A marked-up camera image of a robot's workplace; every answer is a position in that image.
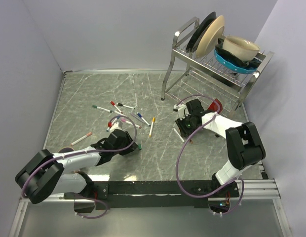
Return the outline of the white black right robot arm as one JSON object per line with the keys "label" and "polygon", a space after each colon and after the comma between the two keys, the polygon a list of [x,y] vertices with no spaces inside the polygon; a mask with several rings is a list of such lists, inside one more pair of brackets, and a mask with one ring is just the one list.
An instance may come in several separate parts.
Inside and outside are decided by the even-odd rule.
{"label": "white black right robot arm", "polygon": [[229,189],[227,182],[266,157],[266,151],[254,123],[241,123],[220,115],[222,104],[215,99],[205,110],[199,99],[174,105],[179,113],[176,124],[181,136],[191,139],[201,129],[207,129],[226,140],[228,161],[214,174],[211,191],[222,197]]}

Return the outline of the yellow cap marker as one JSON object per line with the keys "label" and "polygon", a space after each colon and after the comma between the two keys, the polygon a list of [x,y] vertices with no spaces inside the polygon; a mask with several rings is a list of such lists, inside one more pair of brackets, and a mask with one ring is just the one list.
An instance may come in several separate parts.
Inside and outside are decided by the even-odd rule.
{"label": "yellow cap marker", "polygon": [[149,132],[149,138],[152,138],[154,124],[155,124],[155,117],[153,117],[152,122],[151,122],[151,127],[150,127],[150,132]]}

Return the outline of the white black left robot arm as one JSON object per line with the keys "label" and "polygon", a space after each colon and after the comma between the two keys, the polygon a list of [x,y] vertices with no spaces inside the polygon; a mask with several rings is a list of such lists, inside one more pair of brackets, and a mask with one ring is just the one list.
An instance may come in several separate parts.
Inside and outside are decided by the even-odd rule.
{"label": "white black left robot arm", "polygon": [[138,149],[127,131],[115,129],[107,138],[85,149],[67,153],[39,151],[15,176],[22,195],[31,203],[44,201],[52,194],[74,193],[92,198],[96,192],[92,179],[83,168],[100,166],[115,156],[124,156]]}

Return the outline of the white marker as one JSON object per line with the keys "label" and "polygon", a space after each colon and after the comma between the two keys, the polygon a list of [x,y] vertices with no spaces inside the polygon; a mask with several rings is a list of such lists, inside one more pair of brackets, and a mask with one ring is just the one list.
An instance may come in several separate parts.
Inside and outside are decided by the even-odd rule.
{"label": "white marker", "polygon": [[182,143],[185,143],[184,138],[179,134],[179,132],[178,132],[175,128],[173,128],[173,131],[177,134],[177,136],[179,137],[179,139],[181,140],[181,142],[182,142]]}

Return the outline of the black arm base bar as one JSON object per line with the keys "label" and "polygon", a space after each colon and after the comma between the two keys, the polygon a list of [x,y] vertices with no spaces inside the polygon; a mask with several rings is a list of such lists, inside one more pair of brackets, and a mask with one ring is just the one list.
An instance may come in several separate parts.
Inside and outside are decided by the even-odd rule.
{"label": "black arm base bar", "polygon": [[[215,181],[181,181],[183,188],[192,195],[201,196],[219,187]],[[94,191],[88,198],[104,201],[110,208],[139,207],[182,207],[208,208],[207,198],[192,198],[184,194],[176,181],[95,181]],[[238,198],[236,182],[229,184],[210,198]],[[74,193],[65,193],[65,200],[74,200],[74,211],[91,213],[93,210],[105,210],[101,203],[83,202]]]}

